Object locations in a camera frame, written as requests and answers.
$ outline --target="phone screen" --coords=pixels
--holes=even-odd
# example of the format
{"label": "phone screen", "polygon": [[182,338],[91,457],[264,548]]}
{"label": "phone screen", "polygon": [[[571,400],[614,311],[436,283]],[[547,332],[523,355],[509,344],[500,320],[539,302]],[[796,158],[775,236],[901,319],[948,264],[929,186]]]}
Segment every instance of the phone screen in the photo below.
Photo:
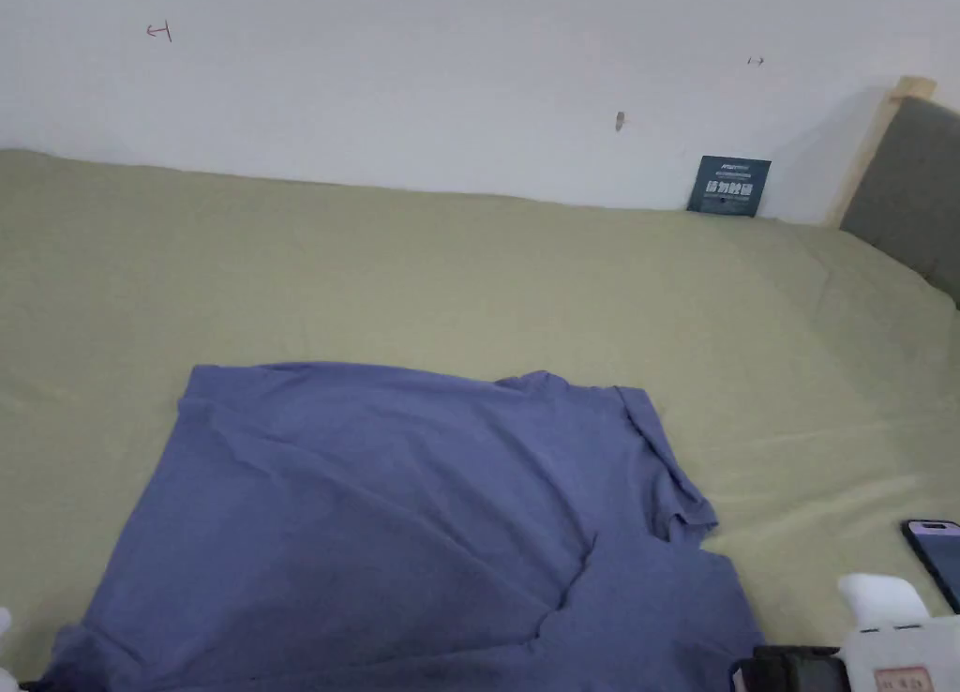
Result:
{"label": "phone screen", "polygon": [[953,522],[911,522],[910,531],[954,599],[960,600],[960,526]]}

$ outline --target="bed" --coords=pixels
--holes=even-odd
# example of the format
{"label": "bed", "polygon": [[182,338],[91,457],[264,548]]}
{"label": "bed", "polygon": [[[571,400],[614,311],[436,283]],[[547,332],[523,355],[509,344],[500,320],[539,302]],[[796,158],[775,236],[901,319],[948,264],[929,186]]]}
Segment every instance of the bed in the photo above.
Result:
{"label": "bed", "polygon": [[[838,643],[852,571],[946,613],[896,522],[960,519],[956,209],[911,206],[929,158],[877,172],[920,96],[887,102],[845,229],[2,151],[3,666],[36,676],[83,613],[200,362],[643,387],[768,639]],[[937,244],[892,249],[905,224]]]}

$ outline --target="wall mark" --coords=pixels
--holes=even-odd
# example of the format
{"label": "wall mark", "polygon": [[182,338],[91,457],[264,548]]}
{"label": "wall mark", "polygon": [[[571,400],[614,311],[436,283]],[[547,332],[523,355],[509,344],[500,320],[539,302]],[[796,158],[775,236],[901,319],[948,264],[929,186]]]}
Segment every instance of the wall mark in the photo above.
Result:
{"label": "wall mark", "polygon": [[147,24],[147,35],[149,35],[150,37],[155,38],[157,36],[158,31],[165,31],[165,33],[167,34],[167,40],[170,42],[173,42],[173,38],[170,37],[170,25],[167,23],[166,20],[163,20],[163,26],[160,26],[156,29],[153,27],[153,25]]}

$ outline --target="upholstered headboard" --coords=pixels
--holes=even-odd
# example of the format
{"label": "upholstered headboard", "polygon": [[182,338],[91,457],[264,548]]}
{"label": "upholstered headboard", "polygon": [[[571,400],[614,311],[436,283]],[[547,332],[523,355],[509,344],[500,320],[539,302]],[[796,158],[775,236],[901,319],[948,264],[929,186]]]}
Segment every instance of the upholstered headboard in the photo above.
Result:
{"label": "upholstered headboard", "polygon": [[960,114],[910,93],[888,103],[896,109],[840,228],[960,304]]}

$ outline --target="dark blue card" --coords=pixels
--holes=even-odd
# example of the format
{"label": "dark blue card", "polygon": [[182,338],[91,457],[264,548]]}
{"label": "dark blue card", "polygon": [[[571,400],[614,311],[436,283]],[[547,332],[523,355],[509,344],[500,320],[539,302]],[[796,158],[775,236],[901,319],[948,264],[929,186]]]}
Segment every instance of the dark blue card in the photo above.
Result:
{"label": "dark blue card", "polygon": [[693,212],[754,217],[767,181],[770,162],[764,159],[711,158],[699,161],[690,204]]}

